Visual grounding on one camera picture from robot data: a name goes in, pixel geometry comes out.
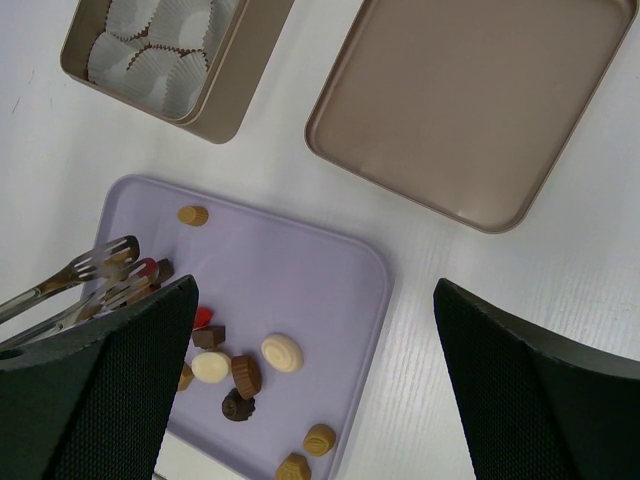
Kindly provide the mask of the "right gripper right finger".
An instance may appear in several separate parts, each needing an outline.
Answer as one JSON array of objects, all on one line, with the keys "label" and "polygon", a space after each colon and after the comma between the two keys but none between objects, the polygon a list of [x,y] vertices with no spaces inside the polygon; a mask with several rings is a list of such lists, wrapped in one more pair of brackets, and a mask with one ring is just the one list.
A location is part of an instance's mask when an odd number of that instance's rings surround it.
[{"label": "right gripper right finger", "polygon": [[434,316],[478,479],[636,479],[639,363],[442,278]]}]

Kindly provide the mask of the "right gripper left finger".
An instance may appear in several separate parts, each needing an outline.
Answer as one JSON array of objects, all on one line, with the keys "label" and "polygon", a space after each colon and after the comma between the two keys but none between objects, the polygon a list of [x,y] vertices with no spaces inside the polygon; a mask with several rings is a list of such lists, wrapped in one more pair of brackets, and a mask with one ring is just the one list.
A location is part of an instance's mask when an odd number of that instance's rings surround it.
[{"label": "right gripper left finger", "polygon": [[2,478],[151,478],[198,300],[185,275],[131,306],[2,348]]}]

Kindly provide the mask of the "brown cube chocolate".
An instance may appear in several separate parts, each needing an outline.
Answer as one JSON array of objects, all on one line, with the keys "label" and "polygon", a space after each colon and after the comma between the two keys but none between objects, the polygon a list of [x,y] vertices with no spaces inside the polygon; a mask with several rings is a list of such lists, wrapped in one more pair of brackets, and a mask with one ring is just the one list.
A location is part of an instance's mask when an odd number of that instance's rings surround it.
[{"label": "brown cube chocolate", "polygon": [[195,347],[203,350],[214,350],[226,340],[226,327],[222,325],[207,326],[192,332]]}]

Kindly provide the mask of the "red heart candy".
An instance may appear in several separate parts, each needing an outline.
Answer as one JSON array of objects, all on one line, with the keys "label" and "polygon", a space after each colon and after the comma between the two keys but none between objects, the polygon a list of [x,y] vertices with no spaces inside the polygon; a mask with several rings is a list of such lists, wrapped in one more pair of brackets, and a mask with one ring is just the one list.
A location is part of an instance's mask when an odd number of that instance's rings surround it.
[{"label": "red heart candy", "polygon": [[193,329],[199,330],[209,325],[213,318],[213,311],[206,307],[198,307],[194,317]]}]

